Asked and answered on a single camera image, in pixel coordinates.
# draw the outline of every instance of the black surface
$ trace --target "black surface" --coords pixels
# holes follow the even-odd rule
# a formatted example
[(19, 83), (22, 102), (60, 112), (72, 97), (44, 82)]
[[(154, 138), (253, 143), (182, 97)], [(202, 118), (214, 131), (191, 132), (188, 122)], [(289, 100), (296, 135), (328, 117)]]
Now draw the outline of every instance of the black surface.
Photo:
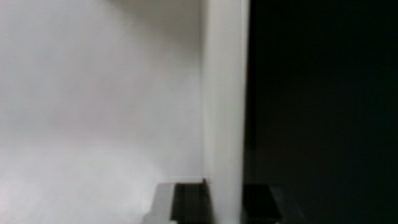
[(244, 181), (314, 224), (398, 223), (398, 1), (252, 0)]
[(179, 224), (211, 224), (211, 202), (205, 183), (175, 184), (170, 219)]
[(282, 220), (268, 185), (243, 186), (243, 209), (246, 224), (273, 224)]

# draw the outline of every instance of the black object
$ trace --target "black object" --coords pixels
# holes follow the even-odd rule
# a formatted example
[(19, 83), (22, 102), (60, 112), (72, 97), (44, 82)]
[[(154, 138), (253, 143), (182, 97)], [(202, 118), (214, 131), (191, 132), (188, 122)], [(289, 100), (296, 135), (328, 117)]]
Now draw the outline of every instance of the black object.
[(211, 224), (212, 215), (205, 182), (175, 184), (170, 220), (177, 221), (177, 224)]
[(246, 224), (275, 224), (282, 221), (268, 185), (243, 186), (243, 209)]

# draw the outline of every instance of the white wall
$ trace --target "white wall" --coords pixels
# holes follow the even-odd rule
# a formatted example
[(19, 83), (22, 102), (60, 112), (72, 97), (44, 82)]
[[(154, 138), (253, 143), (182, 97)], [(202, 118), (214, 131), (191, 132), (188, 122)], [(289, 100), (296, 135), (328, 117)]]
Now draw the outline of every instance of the white wall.
[(0, 2), (1, 223), (131, 223), (202, 176), (198, 4)]
[(216, 224), (237, 224), (241, 212), (246, 4), (205, 1), (204, 167)]

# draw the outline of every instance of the floor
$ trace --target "floor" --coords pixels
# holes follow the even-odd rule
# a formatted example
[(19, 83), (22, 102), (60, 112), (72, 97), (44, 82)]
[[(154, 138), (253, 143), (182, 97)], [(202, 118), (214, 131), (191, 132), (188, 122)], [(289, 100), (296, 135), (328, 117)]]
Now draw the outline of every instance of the floor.
[(0, 147), (0, 224), (138, 224), (157, 171), (120, 146)]

